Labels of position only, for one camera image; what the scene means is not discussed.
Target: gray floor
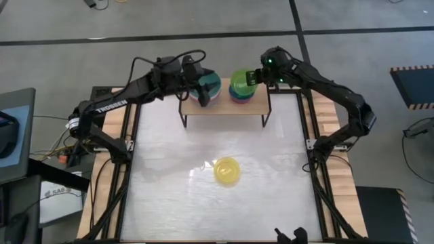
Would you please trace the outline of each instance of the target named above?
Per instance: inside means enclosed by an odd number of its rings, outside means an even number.
[[[434,2],[429,0],[296,3],[305,30],[434,26]],[[286,0],[111,1],[103,12],[88,9],[82,0],[9,0],[0,14],[0,41],[261,30],[294,30]],[[408,111],[388,71],[434,64],[434,32],[315,35],[306,42],[312,63],[323,75],[363,94],[378,116],[372,133],[349,154],[355,183],[403,189],[420,242],[432,243],[434,186],[405,166],[401,131],[434,112]],[[275,45],[301,58],[295,36],[0,47],[1,92],[35,87],[35,114],[67,117],[89,97],[92,86],[124,84],[134,56],[155,58],[202,48],[208,53],[203,65],[225,77],[238,68],[258,67],[259,55]],[[149,68],[141,64],[135,76]],[[343,108],[338,115],[345,123]],[[35,119],[34,125],[33,150],[47,149],[64,129],[63,122],[47,119]],[[428,147],[433,142],[429,136],[406,141],[410,163],[431,180],[434,153]],[[43,242],[73,239],[78,223],[75,217],[45,228]]]

